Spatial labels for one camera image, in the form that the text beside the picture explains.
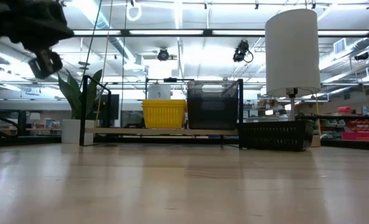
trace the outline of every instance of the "potted plant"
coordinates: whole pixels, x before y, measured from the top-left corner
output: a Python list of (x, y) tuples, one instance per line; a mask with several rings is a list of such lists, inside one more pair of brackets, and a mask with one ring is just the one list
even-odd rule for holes
[[(97, 71), (93, 78), (96, 81), (100, 81), (103, 70)], [(80, 132), (80, 118), (81, 116), (87, 117), (92, 111), (93, 106), (97, 97), (97, 84), (91, 81), (87, 87), (86, 96), (86, 114), (81, 113), (82, 108), (82, 92), (76, 79), (71, 74), (68, 74), (67, 81), (64, 81), (60, 75), (58, 75), (58, 85), (60, 91), (66, 97), (72, 110), (73, 119), (65, 119), (62, 121), (62, 143), (79, 144), (79, 132)], [(95, 125), (94, 121), (86, 120), (85, 127), (93, 128)], [(93, 143), (93, 134), (85, 134), (85, 143)]]

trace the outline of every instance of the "black wire basket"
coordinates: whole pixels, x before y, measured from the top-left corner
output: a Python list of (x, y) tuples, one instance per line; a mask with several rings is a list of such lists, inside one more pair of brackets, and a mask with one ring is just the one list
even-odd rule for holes
[(284, 151), (305, 151), (311, 146), (313, 130), (310, 121), (244, 123), (238, 128), (243, 147)]

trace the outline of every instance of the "ceiling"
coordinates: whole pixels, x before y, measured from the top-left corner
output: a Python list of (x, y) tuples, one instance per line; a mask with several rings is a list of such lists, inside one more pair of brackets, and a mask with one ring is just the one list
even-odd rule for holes
[[(135, 6), (141, 8), (141, 15), (136, 21), (126, 16), (126, 3), (130, 1), (103, 0), (101, 13), (114, 29), (264, 29), (265, 23), (274, 15), (305, 7), (303, 0), (259, 0), (259, 8), (255, 9), (256, 1), (245, 0), (137, 0)], [(314, 9), (319, 17), (319, 29), (369, 29), (369, 1), (335, 1), (315, 0)], [(65, 1), (64, 13), (68, 26), (72, 29), (93, 29), (94, 23), (89, 19), (96, 16), (99, 0)], [(137, 9), (130, 9), (129, 15), (135, 17)], [(252, 63), (234, 63), (234, 49), (240, 40), (247, 40), (254, 53)], [(320, 38), (319, 50), (323, 57), (332, 52), (333, 43), (340, 38)], [(179, 74), (177, 57), (180, 49), (182, 77), (184, 78), (264, 78), (264, 38), (250, 37), (126, 37), (121, 38), (125, 47), (134, 54), (142, 55), (142, 64), (150, 66), (156, 63), (156, 54), (160, 48), (166, 48), (174, 55), (174, 62), (169, 62), (172, 74)], [(63, 40), (53, 47), (63, 58), (65, 68), (81, 79), (79, 61), (86, 61), (87, 53), (90, 66), (87, 73), (94, 73), (105, 66), (107, 77), (134, 77), (134, 81), (144, 80), (144, 70), (124, 69), (125, 64), (120, 52), (105, 37), (89, 37)], [(23, 61), (31, 56), (19, 44), (12, 44), (8, 39), (0, 39), (0, 52)], [(348, 58), (342, 58), (321, 72), (324, 78), (338, 75), (350, 70)]]

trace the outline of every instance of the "red item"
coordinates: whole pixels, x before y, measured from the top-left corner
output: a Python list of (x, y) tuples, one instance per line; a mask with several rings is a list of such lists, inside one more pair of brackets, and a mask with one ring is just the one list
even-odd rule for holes
[(369, 141), (369, 133), (342, 133), (342, 139)]
[(351, 113), (352, 109), (349, 106), (341, 106), (338, 108), (339, 113)]

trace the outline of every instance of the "green plant leaf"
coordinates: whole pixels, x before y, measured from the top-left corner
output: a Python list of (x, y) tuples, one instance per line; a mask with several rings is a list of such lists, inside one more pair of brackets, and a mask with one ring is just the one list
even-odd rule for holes
[(82, 94), (82, 92), (80, 91), (78, 82), (71, 76), (71, 73), (68, 73), (67, 83), (73, 88), (77, 95), (77, 98), (80, 99), (80, 95)]
[[(103, 70), (101, 69), (93, 75), (93, 79), (95, 79), (99, 83), (101, 80), (102, 74), (103, 74)], [(89, 85), (87, 86), (86, 116), (89, 115), (93, 111), (96, 96), (97, 96), (97, 84), (91, 81)]]
[(75, 119), (80, 119), (80, 108), (82, 104), (80, 103), (75, 89), (70, 84), (62, 80), (60, 75), (58, 75), (58, 85), (60, 87), (60, 91), (66, 97), (71, 106), (73, 117)]

